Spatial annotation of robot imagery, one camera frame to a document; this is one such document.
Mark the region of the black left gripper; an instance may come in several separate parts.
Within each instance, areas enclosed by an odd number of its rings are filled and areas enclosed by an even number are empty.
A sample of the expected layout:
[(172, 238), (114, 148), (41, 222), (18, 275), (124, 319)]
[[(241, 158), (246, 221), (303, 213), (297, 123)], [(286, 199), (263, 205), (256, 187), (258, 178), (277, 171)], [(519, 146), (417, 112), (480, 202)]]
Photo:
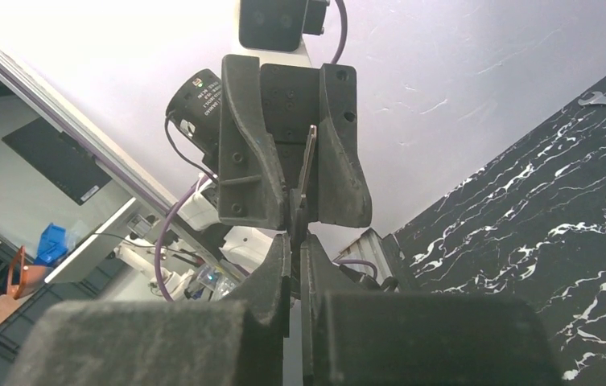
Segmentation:
[(347, 228), (370, 225), (372, 199), (358, 156), (355, 68), (260, 67), (257, 57), (230, 54), (222, 60), (221, 80), (222, 223), (285, 228), (285, 178), (275, 143), (305, 146), (310, 127), (320, 122), (318, 221)]

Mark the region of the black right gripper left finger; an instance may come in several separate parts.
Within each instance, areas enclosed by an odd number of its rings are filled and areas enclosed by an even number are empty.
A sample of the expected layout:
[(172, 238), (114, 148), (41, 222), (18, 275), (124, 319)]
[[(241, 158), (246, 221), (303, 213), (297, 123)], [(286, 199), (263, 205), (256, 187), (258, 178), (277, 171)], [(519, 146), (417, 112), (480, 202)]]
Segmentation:
[(216, 302), (68, 301), (35, 324), (9, 385), (280, 385), (290, 239)]

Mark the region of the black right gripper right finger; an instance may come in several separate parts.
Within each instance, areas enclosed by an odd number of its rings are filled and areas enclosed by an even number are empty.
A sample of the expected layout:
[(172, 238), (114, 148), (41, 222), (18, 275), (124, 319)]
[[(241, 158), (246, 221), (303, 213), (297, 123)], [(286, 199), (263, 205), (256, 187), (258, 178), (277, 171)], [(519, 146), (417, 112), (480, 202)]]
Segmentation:
[(299, 248), (306, 385), (560, 385), (542, 321), (516, 298), (363, 289), (319, 239)]

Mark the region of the black head key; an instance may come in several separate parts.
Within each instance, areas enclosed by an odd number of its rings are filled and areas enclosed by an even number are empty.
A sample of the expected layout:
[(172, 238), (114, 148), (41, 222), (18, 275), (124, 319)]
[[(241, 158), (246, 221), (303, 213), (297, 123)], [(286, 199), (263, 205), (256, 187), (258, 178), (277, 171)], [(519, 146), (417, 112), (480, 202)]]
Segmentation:
[(298, 186), (290, 193), (291, 226), (288, 233), (291, 239), (292, 252), (298, 252), (301, 248), (301, 244), (307, 237), (307, 189), (312, 171), (317, 136), (318, 127), (316, 125), (310, 125), (307, 142), (303, 152), (303, 162), (299, 173)]

